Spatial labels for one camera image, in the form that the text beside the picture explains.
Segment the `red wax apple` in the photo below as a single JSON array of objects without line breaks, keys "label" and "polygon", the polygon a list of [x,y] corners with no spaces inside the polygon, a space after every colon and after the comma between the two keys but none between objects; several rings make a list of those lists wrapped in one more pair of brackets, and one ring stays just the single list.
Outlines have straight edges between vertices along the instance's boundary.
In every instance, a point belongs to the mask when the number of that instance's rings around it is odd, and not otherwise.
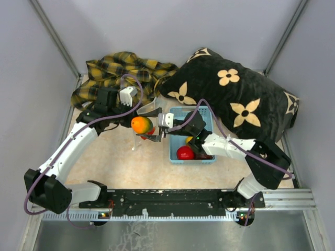
[{"label": "red wax apple", "polygon": [[153,135],[154,132],[155,132],[155,127],[153,127],[151,131],[147,132],[146,135]]}]

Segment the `green orange mango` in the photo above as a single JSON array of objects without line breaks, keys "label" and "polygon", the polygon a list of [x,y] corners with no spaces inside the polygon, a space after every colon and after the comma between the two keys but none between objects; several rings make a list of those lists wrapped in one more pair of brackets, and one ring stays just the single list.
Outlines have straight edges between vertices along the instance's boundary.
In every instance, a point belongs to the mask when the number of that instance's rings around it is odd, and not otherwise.
[{"label": "green orange mango", "polygon": [[153,129],[153,123],[147,117],[137,116],[131,120],[131,127],[137,134],[146,134]]}]

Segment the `light blue plastic basket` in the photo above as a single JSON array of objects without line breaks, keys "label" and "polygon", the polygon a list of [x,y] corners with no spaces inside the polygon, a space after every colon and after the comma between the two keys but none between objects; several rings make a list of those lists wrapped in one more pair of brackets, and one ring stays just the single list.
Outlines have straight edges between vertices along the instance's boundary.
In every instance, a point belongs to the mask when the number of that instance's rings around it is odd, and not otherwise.
[{"label": "light blue plastic basket", "polygon": [[[195,106],[175,106],[171,107],[169,112],[174,114],[174,119],[184,120],[185,117],[193,112]],[[206,123],[205,129],[208,131],[214,130],[212,114],[207,106],[198,108],[202,119]],[[207,159],[178,159],[177,150],[180,147],[186,146],[187,136],[169,135],[169,160],[173,165],[210,165],[216,161],[216,156]]]}]

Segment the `orange yellow fruit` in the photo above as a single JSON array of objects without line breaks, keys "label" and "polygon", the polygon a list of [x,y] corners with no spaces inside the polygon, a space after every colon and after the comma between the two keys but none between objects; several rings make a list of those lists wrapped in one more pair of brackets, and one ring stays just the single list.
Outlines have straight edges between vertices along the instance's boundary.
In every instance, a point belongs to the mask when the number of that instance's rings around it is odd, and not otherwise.
[{"label": "orange yellow fruit", "polygon": [[190,144],[191,144],[191,142],[192,142],[192,139],[193,139],[192,136],[188,136],[188,137],[186,138],[186,140],[185,140],[185,145],[190,146]]}]

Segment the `large dark red fruit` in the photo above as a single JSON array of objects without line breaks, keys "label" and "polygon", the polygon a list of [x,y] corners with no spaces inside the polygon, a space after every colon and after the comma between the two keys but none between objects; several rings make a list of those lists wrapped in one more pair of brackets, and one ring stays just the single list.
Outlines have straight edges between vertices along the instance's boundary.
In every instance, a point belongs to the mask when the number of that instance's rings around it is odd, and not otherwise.
[{"label": "large dark red fruit", "polygon": [[209,159],[213,159],[213,156],[205,154],[205,153],[197,153],[197,154],[194,155],[194,159],[196,159],[196,160],[209,160]]}]

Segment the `black floral pillow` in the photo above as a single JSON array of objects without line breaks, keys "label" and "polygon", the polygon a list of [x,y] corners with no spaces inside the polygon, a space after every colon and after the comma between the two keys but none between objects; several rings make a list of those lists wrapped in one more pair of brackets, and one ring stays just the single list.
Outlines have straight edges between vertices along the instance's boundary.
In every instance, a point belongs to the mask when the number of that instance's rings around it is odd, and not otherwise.
[{"label": "black floral pillow", "polygon": [[266,136],[278,142],[293,127],[299,108],[294,94],[209,48],[195,51],[154,90],[183,105],[207,100],[215,116],[240,139]]}]

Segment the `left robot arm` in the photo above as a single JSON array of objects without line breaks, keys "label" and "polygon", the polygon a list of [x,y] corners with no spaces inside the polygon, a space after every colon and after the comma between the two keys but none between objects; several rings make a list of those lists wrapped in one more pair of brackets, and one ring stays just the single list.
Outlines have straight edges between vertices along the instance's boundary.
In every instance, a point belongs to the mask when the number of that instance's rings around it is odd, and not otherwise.
[{"label": "left robot arm", "polygon": [[70,205],[87,201],[99,208],[108,204],[105,185],[87,181],[66,186],[65,182],[85,149],[110,124],[130,126],[138,108],[133,104],[137,92],[134,86],[121,90],[103,87],[98,91],[97,99],[79,114],[71,132],[52,156],[36,170],[29,169],[24,174],[26,213],[33,214],[28,209],[29,202],[56,214],[64,212]]}]

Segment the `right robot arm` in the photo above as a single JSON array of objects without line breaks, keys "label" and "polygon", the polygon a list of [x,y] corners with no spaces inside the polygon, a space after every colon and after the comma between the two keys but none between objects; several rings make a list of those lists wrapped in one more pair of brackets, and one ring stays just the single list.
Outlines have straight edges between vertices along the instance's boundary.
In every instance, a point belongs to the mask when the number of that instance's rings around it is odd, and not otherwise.
[{"label": "right robot arm", "polygon": [[187,146],[198,155],[224,156],[244,161],[250,174],[236,187],[234,202],[246,207],[252,197],[265,190],[275,190],[287,175],[291,159],[270,139],[236,139],[218,135],[206,129],[206,121],[198,107],[192,107],[183,120],[174,113],[163,113],[161,108],[140,114],[131,121],[136,135],[160,142],[165,135],[188,136]]}]

